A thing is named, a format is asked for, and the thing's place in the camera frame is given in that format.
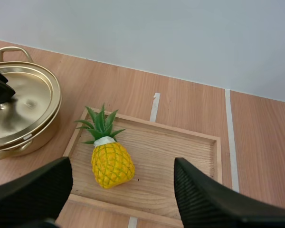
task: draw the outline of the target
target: green leaves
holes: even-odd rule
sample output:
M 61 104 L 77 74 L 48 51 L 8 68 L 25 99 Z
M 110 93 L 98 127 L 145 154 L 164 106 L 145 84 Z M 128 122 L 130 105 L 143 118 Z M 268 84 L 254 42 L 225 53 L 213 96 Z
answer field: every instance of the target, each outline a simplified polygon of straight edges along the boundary
M 104 136 L 110 136 L 112 129 L 113 129 L 113 124 L 111 124 L 111 125 L 106 129 L 106 131 L 104 132 Z
M 81 126 L 81 127 L 78 127 L 76 129 L 90 129 L 88 126 Z
M 93 141 L 86 141 L 86 142 L 83 142 L 84 144 L 94 144 L 95 140 Z
M 90 122 L 88 122 L 87 120 L 75 120 L 74 122 L 83 123 L 85 125 L 88 125 L 91 129 L 94 129 L 94 126 Z
M 108 127 L 108 126 L 110 126 L 110 125 L 113 123 L 117 112 L 118 112 L 118 110 L 112 112 L 112 113 L 106 118 L 105 127 Z
M 86 109 L 89 113 L 89 115 L 91 116 L 93 122 L 95 123 L 95 120 L 96 120 L 96 113 L 93 111 L 93 109 L 91 109 L 90 107 L 86 106 Z
M 88 131 L 94 136 L 95 140 L 102 138 L 104 135 L 98 130 L 88 129 Z
M 102 105 L 101 111 L 99 113 L 96 113 L 95 111 L 93 111 L 92 108 L 87 107 L 87 106 L 86 106 L 86 109 L 87 109 L 89 115 L 91 116 L 94 125 L 92 123 L 90 123 L 89 121 L 87 121 L 87 120 L 76 120 L 75 122 L 84 124 L 83 126 L 80 126 L 77 129 L 86 129 L 86 130 L 88 130 L 93 135 L 95 140 L 98 140 L 98 139 L 100 139 L 102 137 L 105 137 L 105 136 L 109 136 L 111 138 L 114 138 L 115 141 L 117 141 L 115 136 L 118 133 L 120 133 L 120 132 L 125 130 L 125 129 L 121 129 L 121 130 L 112 132 L 112 130 L 113 130 L 113 121 L 114 121 L 114 119 L 116 117 L 116 114 L 117 114 L 118 110 L 112 112 L 106 118 L 104 104 Z M 87 141 L 87 142 L 84 142 L 84 143 L 85 144 L 93 144 L 94 141 Z
M 115 135 L 119 134 L 120 132 L 123 132 L 124 130 L 125 130 L 125 129 L 121 129 L 121 130 L 118 130 L 118 131 L 116 131 L 116 132 L 113 132 L 113 133 L 110 135 L 110 137 L 111 137 L 111 138 L 114 138 Z

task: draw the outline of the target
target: pot lid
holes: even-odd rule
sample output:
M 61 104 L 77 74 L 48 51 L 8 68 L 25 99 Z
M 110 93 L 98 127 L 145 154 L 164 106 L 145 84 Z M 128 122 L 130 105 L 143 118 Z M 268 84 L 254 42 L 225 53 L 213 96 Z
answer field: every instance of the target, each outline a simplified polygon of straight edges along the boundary
M 2 62 L 0 73 L 15 90 L 0 104 L 0 147 L 27 140 L 56 112 L 61 91 L 56 77 L 47 69 L 28 62 Z

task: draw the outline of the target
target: wooden tray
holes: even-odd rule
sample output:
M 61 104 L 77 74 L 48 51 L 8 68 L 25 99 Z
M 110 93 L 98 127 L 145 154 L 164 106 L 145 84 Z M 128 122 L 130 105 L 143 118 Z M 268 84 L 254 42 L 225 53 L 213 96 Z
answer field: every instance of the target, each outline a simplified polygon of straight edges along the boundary
M 87 110 L 81 119 L 91 121 Z M 182 227 L 174 196 L 174 159 L 184 157 L 222 183 L 220 138 L 117 114 L 114 129 L 123 128 L 127 130 L 118 134 L 117 140 L 132 157 L 134 178 L 112 189 L 102 189 L 92 173 L 94 146 L 82 144 L 92 136 L 86 130 L 76 129 L 64 153 L 70 157 L 73 168 L 74 185 L 69 200 Z

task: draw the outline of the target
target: tray rim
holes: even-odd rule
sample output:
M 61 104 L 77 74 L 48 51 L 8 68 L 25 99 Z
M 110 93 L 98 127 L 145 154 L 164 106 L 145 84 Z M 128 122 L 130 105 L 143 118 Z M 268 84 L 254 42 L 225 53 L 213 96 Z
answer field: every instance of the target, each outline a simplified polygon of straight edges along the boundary
M 92 109 L 97 113 L 100 112 L 99 109 L 96 109 L 96 108 L 92 108 Z M 80 119 L 86 120 L 87 117 L 88 117 L 88 111 L 87 111 L 87 109 L 84 109 Z M 200 139 L 203 139 L 203 140 L 206 140 L 206 141 L 212 143 L 212 145 L 213 145 L 213 161 L 214 161 L 214 177 L 213 177 L 213 179 L 215 181 L 217 181 L 218 183 L 222 184 L 222 182 L 223 182 L 222 159 L 221 159 L 222 154 L 221 154 L 220 137 L 207 135 L 207 134 L 203 134 L 203 133 L 198 133 L 198 132 L 193 132 L 193 131 L 189 131 L 189 130 L 185 130 L 185 129 L 181 129 L 181 128 L 177 128 L 177 127 L 171 127 L 171 126 L 167 126 L 167 125 L 164 125 L 161 123 L 150 122 L 150 121 L 138 119 L 138 118 L 131 117 L 131 116 L 126 116 L 123 114 L 116 114 L 116 118 L 132 121 L 132 122 L 138 122 L 140 124 L 145 124 L 145 125 L 152 126 L 152 127 L 158 127 L 158 128 L 162 128 L 162 129 L 165 129 L 168 131 L 175 131 L 175 132 L 178 132 L 181 134 L 188 134 L 188 135 L 195 136 L 197 138 L 200 138 Z M 83 125 L 82 123 L 78 123 L 76 128 L 81 127 L 82 125 Z M 73 133 L 73 135 L 72 135 L 72 137 L 71 137 L 71 139 L 70 139 L 70 141 L 66 147 L 66 150 L 63 154 L 64 157 L 71 157 L 71 155 L 72 155 L 72 153 L 76 147 L 76 142 L 78 141 L 82 130 L 83 129 L 75 129 L 74 130 L 74 133 Z M 148 221 L 152 221 L 152 222 L 156 222 L 156 223 L 160 223 L 160 224 L 164 224 L 164 225 L 168 225 L 168 226 L 179 227 L 179 228 L 183 227 L 182 221 L 178 220 L 178 219 L 169 218 L 169 217 L 165 217 L 165 216 L 161 216 L 161 215 L 156 215 L 156 214 L 152 214 L 149 212 L 144 212 L 144 211 L 140 211 L 140 210 L 136 210 L 136 209 L 131 209 L 131 208 L 127 208 L 124 206 L 115 205 L 112 203 L 106 203 L 106 202 L 102 202 L 99 200 L 78 196 L 75 194 L 70 194 L 68 200 L 70 200 L 72 202 L 83 204 L 85 206 L 96 207 L 96 208 L 104 209 L 107 211 L 111 211 L 111 212 L 115 212 L 115 213 L 119 213 L 119 214 L 125 214 L 125 215 L 130 216 L 130 217 L 137 217 L 139 219 L 144 219 L 144 220 L 148 220 Z

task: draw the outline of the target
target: yellow pineapple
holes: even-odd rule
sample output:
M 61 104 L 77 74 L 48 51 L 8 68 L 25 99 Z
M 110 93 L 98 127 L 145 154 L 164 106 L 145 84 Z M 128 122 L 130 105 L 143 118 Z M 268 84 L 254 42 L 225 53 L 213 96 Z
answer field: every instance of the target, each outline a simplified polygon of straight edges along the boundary
M 125 129 L 112 132 L 117 110 L 106 117 L 104 105 L 98 114 L 86 108 L 94 125 L 86 120 L 76 122 L 85 124 L 80 128 L 87 129 L 94 137 L 93 141 L 84 143 L 95 146 L 91 163 L 96 182 L 105 189 L 128 182 L 134 176 L 135 167 L 127 150 L 115 139 Z

